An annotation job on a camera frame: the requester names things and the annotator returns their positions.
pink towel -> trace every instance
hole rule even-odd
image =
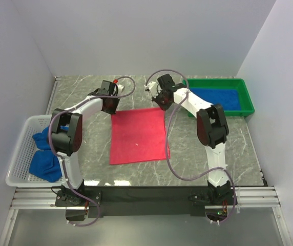
[[[117,111],[111,115],[110,165],[166,159],[164,111]]]

blue cloth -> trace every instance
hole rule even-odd
[[[33,135],[38,151],[35,152],[29,166],[29,173],[48,182],[56,182],[61,178],[61,168],[58,158],[51,151],[48,144],[48,131],[46,127],[41,133]]]
[[[191,88],[191,91],[209,103],[222,104],[224,110],[241,110],[237,90]]]
[[[46,127],[42,132],[33,135],[33,139],[36,146],[40,150],[50,150],[50,145],[48,144],[48,132],[49,127]]]
[[[48,182],[56,182],[61,178],[58,157],[51,150],[37,150],[30,163],[29,173]]]

white plastic basket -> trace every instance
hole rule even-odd
[[[51,183],[28,172],[30,162],[37,150],[32,136],[38,132],[42,132],[50,124],[50,120],[51,115],[37,115],[26,120],[5,179],[7,185],[21,188],[42,188],[62,184],[62,177],[57,182]]]

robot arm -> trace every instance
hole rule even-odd
[[[205,145],[209,169],[226,169],[225,142],[228,126],[221,105],[212,105],[196,96],[184,84],[175,84],[169,74],[159,77],[158,83],[150,82],[145,90],[150,92],[152,101],[162,110],[167,110],[172,103],[181,103],[189,91],[189,97],[181,105],[197,118],[197,135],[200,142]],[[221,170],[209,173],[208,185],[214,190],[223,190],[221,187],[230,189],[231,186],[227,175]]]
[[[104,80],[101,88],[91,92],[84,100],[91,99],[95,96],[120,96],[124,91],[123,85],[116,85],[113,82]],[[76,104],[76,108],[72,112],[67,112],[56,119],[52,126],[52,143],[57,154],[65,159],[65,166],[69,182],[74,189],[79,190],[83,183],[83,177],[79,170],[77,151],[82,142],[82,123],[90,118],[93,114],[104,111],[109,114],[115,114],[120,98],[97,98],[79,106],[81,102]],[[59,112],[67,109],[55,109],[52,118]],[[68,130],[63,130],[61,126],[68,126]],[[69,188],[67,182],[63,180],[62,185]]]

marble surface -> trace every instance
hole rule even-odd
[[[112,81],[116,75],[107,76],[63,76],[57,82],[52,98],[50,112],[55,108],[67,108],[83,100],[86,95],[99,88],[102,80]],[[144,91],[146,76],[133,75],[137,84],[135,92],[120,100],[117,110],[156,107]],[[172,76],[178,83],[179,76]],[[129,79],[120,81],[125,91],[132,89]],[[166,125],[171,109],[165,113]],[[227,118],[229,135],[227,137],[225,158],[227,170],[238,186],[262,186],[263,181],[256,154],[243,117]],[[171,163],[176,172],[184,177],[192,177],[208,169],[204,146],[196,135],[196,119],[187,117],[185,109],[180,109],[169,129]],[[79,165],[86,185],[91,186],[188,186],[206,185],[207,175],[195,181],[177,179],[169,170],[165,160],[109,165],[111,142],[111,119],[107,113],[99,112],[83,124],[83,143],[78,151]]]

